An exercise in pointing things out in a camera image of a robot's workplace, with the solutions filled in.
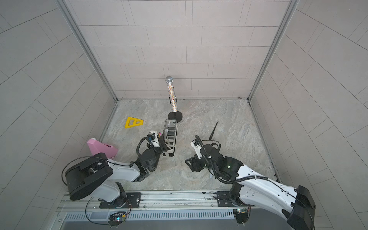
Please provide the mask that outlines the black microphone stand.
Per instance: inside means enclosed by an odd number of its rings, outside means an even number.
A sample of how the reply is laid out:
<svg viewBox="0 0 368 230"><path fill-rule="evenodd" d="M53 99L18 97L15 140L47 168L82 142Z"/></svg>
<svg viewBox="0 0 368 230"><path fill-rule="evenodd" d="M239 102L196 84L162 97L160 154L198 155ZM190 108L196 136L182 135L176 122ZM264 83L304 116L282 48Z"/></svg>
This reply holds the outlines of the black microphone stand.
<svg viewBox="0 0 368 230"><path fill-rule="evenodd" d="M172 111L168 114L168 119L176 120L177 122L181 122L183 119L183 115L178 110L176 96L174 97L174 99L170 98L170 104L172 106Z"/></svg>

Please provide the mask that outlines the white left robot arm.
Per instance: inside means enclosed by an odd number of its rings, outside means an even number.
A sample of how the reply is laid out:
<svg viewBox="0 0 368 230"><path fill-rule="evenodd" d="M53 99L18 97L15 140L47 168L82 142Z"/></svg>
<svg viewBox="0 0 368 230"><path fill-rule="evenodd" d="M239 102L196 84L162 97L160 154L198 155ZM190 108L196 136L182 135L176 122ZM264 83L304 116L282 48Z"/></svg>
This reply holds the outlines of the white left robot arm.
<svg viewBox="0 0 368 230"><path fill-rule="evenodd" d="M145 180L157 168L165 144L149 141L147 149L129 164L108 159L105 153L98 153L72 166L64 173L69 196L72 201L87 196L98 198L110 208L127 204L127 194L120 180L138 183Z"/></svg>

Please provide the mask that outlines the right circuit board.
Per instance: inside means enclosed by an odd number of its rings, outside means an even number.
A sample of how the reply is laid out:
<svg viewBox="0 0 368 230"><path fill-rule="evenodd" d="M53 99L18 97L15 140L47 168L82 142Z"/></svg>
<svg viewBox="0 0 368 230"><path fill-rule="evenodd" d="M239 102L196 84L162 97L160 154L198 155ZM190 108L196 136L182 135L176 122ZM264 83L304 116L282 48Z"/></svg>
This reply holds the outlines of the right circuit board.
<svg viewBox="0 0 368 230"><path fill-rule="evenodd" d="M245 224L249 218L248 209L233 209L233 215L237 224Z"/></svg>

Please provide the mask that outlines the left circuit board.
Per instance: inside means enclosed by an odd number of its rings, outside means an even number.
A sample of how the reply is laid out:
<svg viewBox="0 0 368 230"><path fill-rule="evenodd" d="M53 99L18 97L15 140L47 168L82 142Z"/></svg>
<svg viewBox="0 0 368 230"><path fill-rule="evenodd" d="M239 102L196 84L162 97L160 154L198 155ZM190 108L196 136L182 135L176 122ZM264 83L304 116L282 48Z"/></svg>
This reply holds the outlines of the left circuit board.
<svg viewBox="0 0 368 230"><path fill-rule="evenodd" d="M118 227L121 223L125 222L127 213L124 211L113 213L109 216L108 223L111 227Z"/></svg>

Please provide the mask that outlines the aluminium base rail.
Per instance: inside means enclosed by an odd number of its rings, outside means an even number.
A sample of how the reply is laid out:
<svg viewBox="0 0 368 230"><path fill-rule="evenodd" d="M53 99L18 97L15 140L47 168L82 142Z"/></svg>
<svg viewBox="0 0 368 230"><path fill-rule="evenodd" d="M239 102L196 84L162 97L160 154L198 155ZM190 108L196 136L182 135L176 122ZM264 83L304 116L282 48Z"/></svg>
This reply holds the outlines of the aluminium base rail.
<svg viewBox="0 0 368 230"><path fill-rule="evenodd" d="M276 198L269 198L246 188L240 205L231 202L229 193L225 191L211 190L178 190L178 191L128 191L127 201L123 206L116 206L113 203L100 201L95 197L86 197L78 201L71 201L68 194L65 194L60 202L60 207L71 210L180 210L180 209L242 209L247 206L262 208L267 211L279 213L282 209L290 212L291 203L295 201L289 193L281 192L276 194Z"/></svg>

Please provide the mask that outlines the yellow triangle plastic piece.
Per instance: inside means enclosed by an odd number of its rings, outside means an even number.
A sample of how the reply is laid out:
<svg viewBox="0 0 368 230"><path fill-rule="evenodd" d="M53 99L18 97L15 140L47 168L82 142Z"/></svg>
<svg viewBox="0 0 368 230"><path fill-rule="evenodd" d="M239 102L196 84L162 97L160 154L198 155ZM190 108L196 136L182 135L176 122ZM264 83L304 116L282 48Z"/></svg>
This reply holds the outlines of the yellow triangle plastic piece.
<svg viewBox="0 0 368 230"><path fill-rule="evenodd" d="M125 129L132 128L132 127L138 127L144 124L144 120L128 117L125 123Z"/></svg>

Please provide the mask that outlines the white vent grille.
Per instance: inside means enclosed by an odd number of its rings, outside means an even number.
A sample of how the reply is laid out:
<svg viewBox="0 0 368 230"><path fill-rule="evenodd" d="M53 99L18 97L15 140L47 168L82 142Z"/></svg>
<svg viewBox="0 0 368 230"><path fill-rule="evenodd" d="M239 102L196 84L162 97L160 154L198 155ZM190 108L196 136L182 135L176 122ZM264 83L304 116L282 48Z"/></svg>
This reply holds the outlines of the white vent grille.
<svg viewBox="0 0 368 230"><path fill-rule="evenodd" d="M107 222L112 212L88 211L67 212L65 221ZM203 210L145 210L132 211L128 214L127 221L138 220L202 220L202 219L234 219L232 210L229 209L203 209Z"/></svg>

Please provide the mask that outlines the aluminium corner profile right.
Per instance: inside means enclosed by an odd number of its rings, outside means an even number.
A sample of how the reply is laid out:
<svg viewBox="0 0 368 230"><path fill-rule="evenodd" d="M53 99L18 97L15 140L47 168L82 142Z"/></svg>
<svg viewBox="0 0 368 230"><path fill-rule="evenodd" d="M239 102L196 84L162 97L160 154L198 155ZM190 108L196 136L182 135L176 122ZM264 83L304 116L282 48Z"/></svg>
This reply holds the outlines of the aluminium corner profile right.
<svg viewBox="0 0 368 230"><path fill-rule="evenodd" d="M297 7L298 2L299 2L298 0L291 0L289 2L289 4L288 4L287 8L286 8L286 12L285 12L285 14L284 14L284 16L283 16L283 18L281 20L280 26L279 26L279 28L277 30L277 33L276 33L276 35L275 35L275 37L274 37L274 39L272 41L272 44L270 46L270 49L269 49L269 51L267 53L267 56L266 56L266 58L265 58L265 60L264 60L264 62L262 64L262 67L260 69L260 72L259 72L259 74L258 74L258 76L256 78L255 84L252 87L252 90L251 90L250 95L248 97L248 103L249 104L251 103L251 100L255 96L255 92L256 92L256 90L257 90L257 88L258 88L258 86L259 86L259 84L260 84L260 82L262 80L262 77L264 76L264 74L266 72L266 69L267 69L267 67L268 67L268 65L269 65L269 63L270 63L270 61L271 61L271 59L272 59L272 57L273 57L273 55L274 55L274 53L275 53L278 45L280 43L280 41L281 41L282 36L285 33L285 30L286 30L286 28L288 26L288 23L291 20L291 17L293 15L294 11L296 10L296 7Z"/></svg>

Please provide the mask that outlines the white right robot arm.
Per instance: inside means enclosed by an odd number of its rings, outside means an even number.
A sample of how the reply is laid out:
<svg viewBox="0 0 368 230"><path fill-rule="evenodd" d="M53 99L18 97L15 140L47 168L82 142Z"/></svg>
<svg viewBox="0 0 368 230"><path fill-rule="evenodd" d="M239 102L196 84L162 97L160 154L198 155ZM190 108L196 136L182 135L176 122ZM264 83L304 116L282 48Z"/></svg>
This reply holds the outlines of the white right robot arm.
<svg viewBox="0 0 368 230"><path fill-rule="evenodd" d="M185 162L193 172L207 169L215 179L232 185L228 200L236 207L259 207L272 212L294 230L313 230L316 204L310 191L294 188L263 176L241 161L224 157L217 143L191 142L195 155Z"/></svg>

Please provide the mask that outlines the pink plastic block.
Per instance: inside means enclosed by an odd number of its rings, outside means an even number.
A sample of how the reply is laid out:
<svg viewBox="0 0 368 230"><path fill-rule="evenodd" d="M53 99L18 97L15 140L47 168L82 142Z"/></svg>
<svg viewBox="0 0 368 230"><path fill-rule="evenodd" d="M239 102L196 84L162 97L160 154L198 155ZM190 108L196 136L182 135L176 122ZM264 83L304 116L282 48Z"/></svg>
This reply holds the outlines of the pink plastic block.
<svg viewBox="0 0 368 230"><path fill-rule="evenodd" d="M118 153L118 149L114 146L99 142L95 138L89 139L87 145L93 156L98 153L104 153L108 159L114 159Z"/></svg>

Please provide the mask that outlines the aluminium corner profile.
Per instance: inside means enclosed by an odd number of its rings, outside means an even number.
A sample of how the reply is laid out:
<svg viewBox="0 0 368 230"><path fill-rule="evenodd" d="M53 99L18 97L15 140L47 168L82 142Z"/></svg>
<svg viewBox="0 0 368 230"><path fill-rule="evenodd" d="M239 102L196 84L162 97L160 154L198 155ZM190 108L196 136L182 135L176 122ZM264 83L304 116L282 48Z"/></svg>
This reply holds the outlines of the aluminium corner profile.
<svg viewBox="0 0 368 230"><path fill-rule="evenodd" d="M280 41L281 41L282 36L285 33L285 30L286 30L286 28L288 26L288 23L291 20L291 17L293 15L294 11L296 10L296 7L297 7L298 2L299 2L298 0L291 0L289 2L289 4L288 4L287 8L286 8L286 12L285 12L285 14L284 14L284 16L283 16L283 18L281 20L280 26L279 26L279 28L277 30L277 33L276 33L276 35L275 35L275 37L274 37L274 39L272 41L272 44L270 46L270 49L269 49L269 51L267 53L267 56L266 56L266 58L265 58L265 60L264 60L264 62L262 64L262 67L260 69L260 72L259 72L259 74L258 74L258 76L256 78L255 84L252 87L252 90L251 90L250 95L248 97L248 103L249 104L251 103L251 100L255 96L255 92L256 92L256 90L257 90L257 88L258 88L258 86L259 86L259 84L260 84L260 82L262 80L262 77L264 76L264 74L266 72L266 69L267 69L267 67L268 67L268 65L269 65L269 63L270 63L270 61L271 61L271 59L272 59L272 57L273 57L273 55L274 55L274 53L275 53L278 45L280 43Z"/></svg>
<svg viewBox="0 0 368 230"><path fill-rule="evenodd" d="M61 14L63 15L64 19L68 23L70 29L74 33L77 41L79 42L80 46L82 47L83 51L85 52L88 60L90 61L93 68L95 69L97 75L103 81L104 85L108 89L108 91L111 94L111 96L113 97L114 101L117 103L118 98L117 98L115 92L113 91L113 89L112 89L111 85L109 84L105 74L103 73L103 70L101 69L99 63L97 62L97 59L96 59L95 55L92 53L92 50L91 50L90 46L87 44L87 41L84 38L81 30L79 29L76 21L74 20L68 6L66 5L66 2L64 0L55 0L55 2L57 4L58 8L60 9Z"/></svg>

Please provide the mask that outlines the glitter silver microphone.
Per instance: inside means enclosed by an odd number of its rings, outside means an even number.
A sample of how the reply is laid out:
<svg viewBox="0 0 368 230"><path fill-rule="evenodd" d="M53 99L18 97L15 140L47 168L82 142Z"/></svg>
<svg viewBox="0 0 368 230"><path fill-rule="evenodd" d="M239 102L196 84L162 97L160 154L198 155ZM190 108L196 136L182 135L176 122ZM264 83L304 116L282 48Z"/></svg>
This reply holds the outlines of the glitter silver microphone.
<svg viewBox="0 0 368 230"><path fill-rule="evenodd" d="M177 108L177 100L174 92L173 78L171 76L167 76L165 79L167 83L167 88L169 92L170 104L172 106L172 112L178 112Z"/></svg>

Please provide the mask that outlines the circuit board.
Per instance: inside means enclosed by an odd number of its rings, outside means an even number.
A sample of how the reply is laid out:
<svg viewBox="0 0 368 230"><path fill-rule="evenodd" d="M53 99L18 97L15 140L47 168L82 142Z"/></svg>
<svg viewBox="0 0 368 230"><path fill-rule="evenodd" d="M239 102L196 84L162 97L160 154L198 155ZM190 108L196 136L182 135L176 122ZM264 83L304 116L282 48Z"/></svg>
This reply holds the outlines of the circuit board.
<svg viewBox="0 0 368 230"><path fill-rule="evenodd" d="M237 224L245 224L249 218L248 209L233 209L233 215Z"/></svg>
<svg viewBox="0 0 368 230"><path fill-rule="evenodd" d="M108 223L111 227L118 227L121 223L125 222L127 213L124 211L113 213L109 216Z"/></svg>

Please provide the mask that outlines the aluminium corner profile left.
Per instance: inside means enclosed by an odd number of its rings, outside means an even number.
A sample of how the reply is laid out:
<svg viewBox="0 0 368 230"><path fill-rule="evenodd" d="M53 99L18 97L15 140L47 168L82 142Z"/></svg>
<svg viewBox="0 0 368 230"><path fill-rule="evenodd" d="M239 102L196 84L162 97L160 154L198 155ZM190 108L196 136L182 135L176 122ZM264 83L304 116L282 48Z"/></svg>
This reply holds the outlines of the aluminium corner profile left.
<svg viewBox="0 0 368 230"><path fill-rule="evenodd" d="M111 94L111 96L113 97L114 101L117 103L118 98L117 98L115 92L113 91L113 89L112 89L111 85L109 84L105 74L103 73L103 70L101 69L99 63L97 62L97 59L96 59L95 55L92 53L92 50L91 50L90 46L87 44L87 41L84 38L81 30L79 29L76 21L74 20L68 6L66 5L66 2L64 0L55 0L55 2L57 4L58 8L60 9L61 14L63 15L64 19L68 23L70 29L74 33L77 41L79 42L80 46L82 47L83 51L85 52L88 60L90 61L93 68L95 69L97 75L103 81L104 85L108 89L108 91Z"/></svg>

